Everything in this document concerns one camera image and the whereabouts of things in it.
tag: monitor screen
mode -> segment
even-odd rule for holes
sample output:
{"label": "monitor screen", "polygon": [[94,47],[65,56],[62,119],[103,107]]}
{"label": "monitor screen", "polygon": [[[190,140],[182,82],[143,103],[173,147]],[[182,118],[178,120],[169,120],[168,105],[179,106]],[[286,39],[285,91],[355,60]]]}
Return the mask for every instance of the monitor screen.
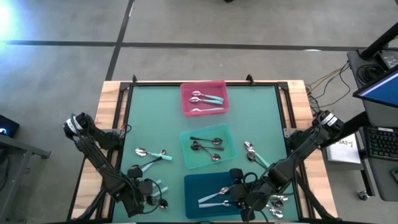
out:
{"label": "monitor screen", "polygon": [[398,66],[356,91],[354,96],[398,108]]}

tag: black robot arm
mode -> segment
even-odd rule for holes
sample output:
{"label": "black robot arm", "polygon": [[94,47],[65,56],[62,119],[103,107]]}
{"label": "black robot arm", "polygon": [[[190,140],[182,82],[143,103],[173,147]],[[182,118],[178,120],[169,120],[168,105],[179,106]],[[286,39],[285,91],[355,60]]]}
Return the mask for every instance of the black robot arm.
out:
{"label": "black robot arm", "polygon": [[144,195],[152,193],[152,181],[139,181],[142,171],[134,167],[133,175],[128,177],[120,170],[116,170],[105,158],[96,142],[104,149],[118,149],[121,139],[116,133],[105,133],[94,125],[91,116],[81,113],[72,115],[64,123],[63,130],[67,138],[71,139],[79,151],[92,163],[97,172],[103,177],[104,188],[116,202],[122,201],[128,217],[144,213]]}
{"label": "black robot arm", "polygon": [[[244,206],[241,212],[243,221],[254,219],[253,210],[261,211],[267,204],[269,197],[284,193],[289,184],[296,178],[303,183],[296,174],[296,168],[304,161],[319,145],[331,139],[338,139],[343,127],[343,122],[329,111],[320,111],[312,122],[312,127],[305,131],[296,131],[287,140],[287,147],[293,150],[285,159],[273,163],[261,175],[259,180],[245,183],[235,182],[231,194],[236,201]],[[314,201],[315,208],[322,218],[333,218],[319,204],[315,196],[308,189],[304,192],[310,194],[307,197]]]}

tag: keyboard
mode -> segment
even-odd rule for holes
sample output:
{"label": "keyboard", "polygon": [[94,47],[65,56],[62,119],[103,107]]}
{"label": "keyboard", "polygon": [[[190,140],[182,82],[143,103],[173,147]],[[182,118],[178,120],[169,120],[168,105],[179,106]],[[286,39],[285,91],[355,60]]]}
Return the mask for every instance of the keyboard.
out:
{"label": "keyboard", "polygon": [[367,128],[370,157],[398,161],[398,130]]}

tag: gray floor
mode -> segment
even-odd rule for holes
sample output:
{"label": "gray floor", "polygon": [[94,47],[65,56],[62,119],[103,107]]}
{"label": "gray floor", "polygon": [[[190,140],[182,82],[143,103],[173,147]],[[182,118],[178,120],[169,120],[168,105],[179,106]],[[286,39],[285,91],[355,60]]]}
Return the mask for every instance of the gray floor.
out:
{"label": "gray floor", "polygon": [[[128,0],[35,0],[0,3],[0,39],[115,42]],[[125,42],[367,46],[398,21],[394,0],[136,0]],[[62,131],[70,113],[95,115],[112,47],[0,45],[0,114],[21,124],[18,139],[53,152],[32,161],[13,217],[29,223],[67,217],[82,154]],[[346,62],[346,52],[122,48],[113,80],[320,78]],[[343,78],[355,89],[348,70]],[[346,91],[336,79],[325,105]],[[315,95],[322,93],[321,88]],[[327,109],[343,120],[363,110],[347,96]],[[397,202],[367,202],[359,171],[328,166],[339,217],[396,223]]]}

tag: pink plastic bin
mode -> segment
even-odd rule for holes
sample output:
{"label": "pink plastic bin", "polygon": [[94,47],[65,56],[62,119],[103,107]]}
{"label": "pink plastic bin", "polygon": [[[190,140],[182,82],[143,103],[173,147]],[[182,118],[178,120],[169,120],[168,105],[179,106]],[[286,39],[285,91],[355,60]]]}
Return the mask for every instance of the pink plastic bin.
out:
{"label": "pink plastic bin", "polygon": [[[226,92],[226,84],[224,80],[216,80],[209,82],[192,82],[192,83],[183,83],[181,84],[181,106],[182,112],[185,116],[198,116],[198,115],[206,115],[206,114],[218,114],[225,113],[229,109],[229,101],[228,94]],[[224,98],[224,102],[222,105],[216,105],[213,103],[191,103],[189,99],[192,97],[192,91],[198,90],[202,94],[205,95],[213,95]],[[199,96],[199,98],[203,100],[211,100],[204,96]],[[210,108],[224,108],[223,110],[213,110],[213,111],[193,111],[192,109],[198,108],[201,110],[210,109]]]}

